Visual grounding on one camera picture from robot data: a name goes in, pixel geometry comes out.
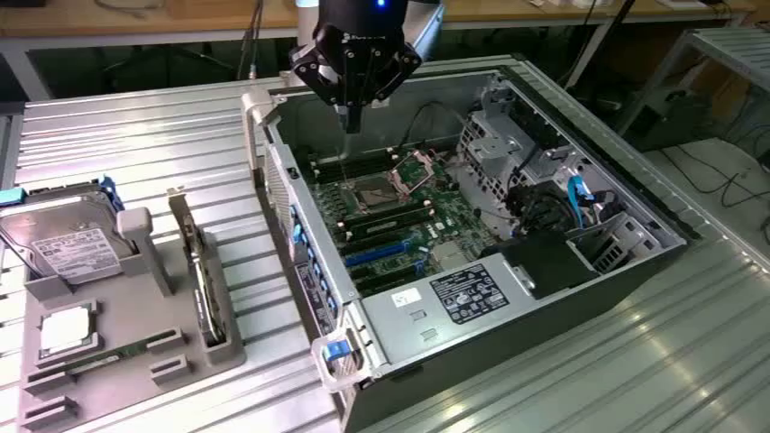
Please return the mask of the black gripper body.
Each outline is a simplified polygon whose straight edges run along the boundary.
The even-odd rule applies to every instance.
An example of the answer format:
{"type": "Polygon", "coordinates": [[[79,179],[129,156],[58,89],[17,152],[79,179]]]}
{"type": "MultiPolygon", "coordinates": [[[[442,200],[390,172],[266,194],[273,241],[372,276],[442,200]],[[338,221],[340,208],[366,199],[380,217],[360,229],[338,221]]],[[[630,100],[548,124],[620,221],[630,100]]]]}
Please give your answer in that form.
{"type": "Polygon", "coordinates": [[[404,23],[406,1],[322,1],[320,22],[313,41],[344,80],[349,105],[349,58],[362,46],[386,46],[392,50],[406,44],[404,23]]]}

